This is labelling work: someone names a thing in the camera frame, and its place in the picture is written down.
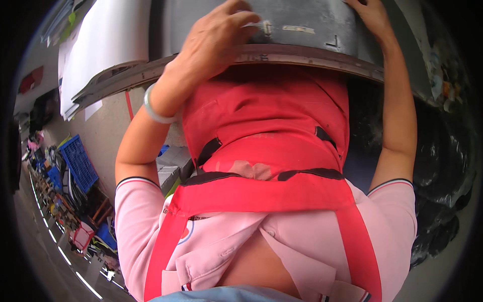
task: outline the bracelet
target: bracelet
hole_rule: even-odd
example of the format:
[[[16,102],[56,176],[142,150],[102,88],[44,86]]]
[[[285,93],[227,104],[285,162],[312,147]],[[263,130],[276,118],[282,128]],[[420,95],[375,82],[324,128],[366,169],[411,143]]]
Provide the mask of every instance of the bracelet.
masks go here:
[[[151,90],[153,90],[153,86],[156,83],[152,84],[149,86],[149,88],[146,89],[146,92],[144,93],[144,107],[146,109],[146,112],[148,115],[155,121],[161,124],[171,124],[177,120],[176,116],[173,117],[165,117],[165,116],[160,116],[157,113],[153,111],[153,108],[149,104],[149,96],[151,95]]]

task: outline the hand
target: hand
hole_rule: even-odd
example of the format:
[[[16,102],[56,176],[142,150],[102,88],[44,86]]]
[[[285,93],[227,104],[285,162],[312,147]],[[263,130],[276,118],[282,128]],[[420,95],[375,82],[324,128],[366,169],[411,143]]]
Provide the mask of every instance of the hand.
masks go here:
[[[357,11],[364,24],[380,44],[392,41],[395,38],[381,0],[367,0],[367,5],[362,4],[359,0],[345,0],[345,2]]]
[[[172,62],[196,84],[222,73],[238,56],[237,46],[258,30],[260,17],[243,0],[228,0],[198,20]]]

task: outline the skin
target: skin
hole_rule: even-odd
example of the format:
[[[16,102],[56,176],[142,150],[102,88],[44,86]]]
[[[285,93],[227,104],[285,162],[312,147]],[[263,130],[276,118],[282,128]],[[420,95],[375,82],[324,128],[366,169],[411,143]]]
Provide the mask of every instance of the skin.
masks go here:
[[[416,153],[416,112],[408,72],[386,10],[380,0],[346,0],[379,41],[384,54],[383,150],[371,188],[394,178],[412,180]],[[174,116],[193,90],[233,63],[238,46],[256,32],[260,17],[242,0],[228,0],[194,24],[181,53],[169,63],[151,92],[155,113]],[[155,159],[169,125],[138,111],[119,146],[116,182],[141,176],[158,183]],[[256,232],[237,252],[218,286],[250,284],[277,289],[299,298],[290,274],[265,239]]]

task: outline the light blue fabric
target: light blue fabric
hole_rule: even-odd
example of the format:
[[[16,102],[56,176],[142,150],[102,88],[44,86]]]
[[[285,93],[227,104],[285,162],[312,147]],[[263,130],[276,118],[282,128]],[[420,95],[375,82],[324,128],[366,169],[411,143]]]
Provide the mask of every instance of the light blue fabric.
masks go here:
[[[150,302],[196,301],[196,302],[300,302],[272,288],[261,288],[250,285],[225,286],[206,290],[177,291],[172,294],[152,299]]]

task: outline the striped sleeve trim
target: striped sleeve trim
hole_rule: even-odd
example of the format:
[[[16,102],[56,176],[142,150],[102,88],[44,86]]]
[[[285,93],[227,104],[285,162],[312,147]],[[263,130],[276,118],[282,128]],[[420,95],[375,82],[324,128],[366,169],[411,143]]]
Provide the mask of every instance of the striped sleeve trim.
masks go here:
[[[382,189],[383,187],[387,187],[387,186],[394,185],[394,184],[406,184],[406,185],[410,186],[411,189],[414,190],[414,186],[412,185],[412,182],[410,182],[409,180],[404,179],[404,178],[396,178],[396,179],[388,180],[388,181],[386,181],[386,182],[378,185],[377,187],[375,187],[374,189],[372,189],[367,194],[367,196],[370,197],[372,194],[374,194],[374,192]]]
[[[148,184],[151,184],[153,186],[155,186],[156,188],[158,188],[159,190],[161,190],[161,188],[154,182],[152,182],[151,180],[147,179],[147,178],[144,178],[144,177],[139,177],[139,176],[131,176],[131,177],[128,177],[128,178],[125,178],[123,180],[121,180],[119,182],[119,184],[117,184],[117,187],[116,187],[116,193],[117,193],[117,190],[119,190],[119,188],[122,186],[122,185],[125,185],[127,183],[132,183],[132,182],[142,182],[142,183],[148,183]]]

